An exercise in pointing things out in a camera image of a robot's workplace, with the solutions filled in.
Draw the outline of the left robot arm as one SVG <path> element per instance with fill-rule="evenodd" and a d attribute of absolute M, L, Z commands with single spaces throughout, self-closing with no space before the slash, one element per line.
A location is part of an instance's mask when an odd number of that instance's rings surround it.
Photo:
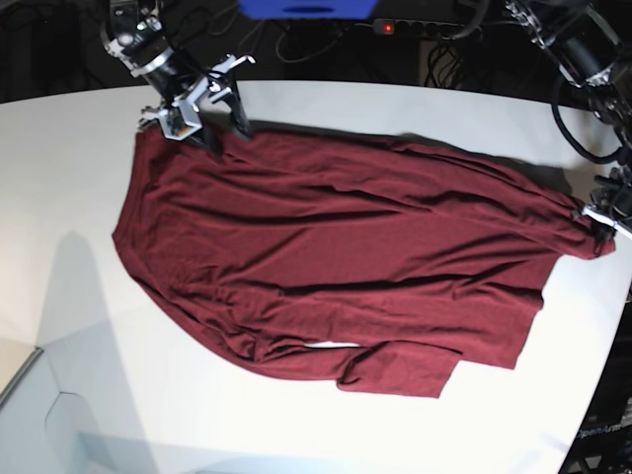
<path fill-rule="evenodd" d="M 593 164 L 614 164 L 581 215 L 627 238 L 631 236 L 631 45 L 598 12 L 592 1 L 506 1 L 513 22 L 557 66 L 552 86 L 553 119 L 571 147 Z M 611 126 L 620 146 L 598 156 L 587 150 L 564 124 L 560 94 L 567 84 L 583 92 L 590 111 Z"/>

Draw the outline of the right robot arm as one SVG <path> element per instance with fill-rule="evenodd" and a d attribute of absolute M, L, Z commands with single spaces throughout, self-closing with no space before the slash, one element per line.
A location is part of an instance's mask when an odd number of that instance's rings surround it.
<path fill-rule="evenodd" d="M 201 65 L 169 39 L 159 1 L 109 1 L 100 36 L 106 53 L 160 97 L 158 106 L 141 110 L 140 131 L 151 129 L 171 142 L 220 156 L 222 141 L 202 108 L 223 104 L 228 109 L 228 130 L 243 140 L 252 138 L 234 70 L 253 64 L 254 57 L 226 54 L 213 66 Z"/>

